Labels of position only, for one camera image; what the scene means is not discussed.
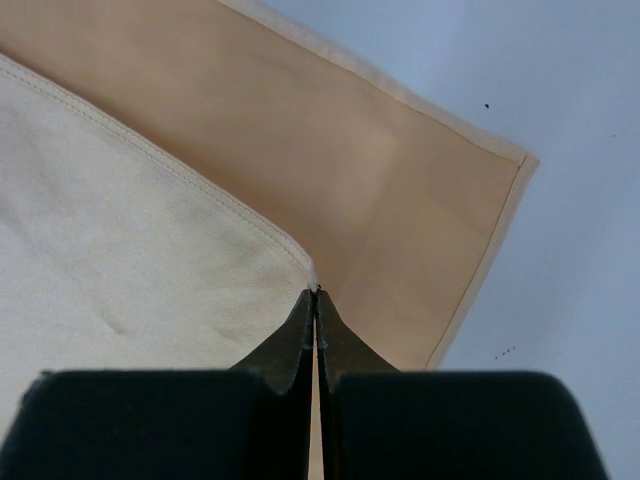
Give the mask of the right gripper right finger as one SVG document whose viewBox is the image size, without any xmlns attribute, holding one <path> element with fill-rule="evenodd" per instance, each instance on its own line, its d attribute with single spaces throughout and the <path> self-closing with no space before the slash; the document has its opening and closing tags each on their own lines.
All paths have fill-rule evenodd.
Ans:
<svg viewBox="0 0 640 480">
<path fill-rule="evenodd" d="M 580 408 L 530 371 L 402 372 L 317 292 L 324 475 L 328 479 L 603 479 Z"/>
</svg>

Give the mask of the peach cloth napkin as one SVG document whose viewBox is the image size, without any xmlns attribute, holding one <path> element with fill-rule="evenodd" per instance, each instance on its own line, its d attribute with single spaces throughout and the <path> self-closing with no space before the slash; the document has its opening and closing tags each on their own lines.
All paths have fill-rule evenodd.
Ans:
<svg viewBox="0 0 640 480">
<path fill-rule="evenodd" d="M 226 370 L 303 291 L 400 370 L 537 158 L 254 1 L 1 5 L 1 447 L 59 371 Z"/>
</svg>

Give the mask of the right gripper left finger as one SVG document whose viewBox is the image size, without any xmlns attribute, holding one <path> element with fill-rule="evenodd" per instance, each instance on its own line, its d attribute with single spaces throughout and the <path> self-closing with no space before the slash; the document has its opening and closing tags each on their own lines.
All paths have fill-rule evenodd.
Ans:
<svg viewBox="0 0 640 480">
<path fill-rule="evenodd" d="M 5 479 L 304 479 L 315 296 L 226 370 L 47 372 L 1 447 Z"/>
</svg>

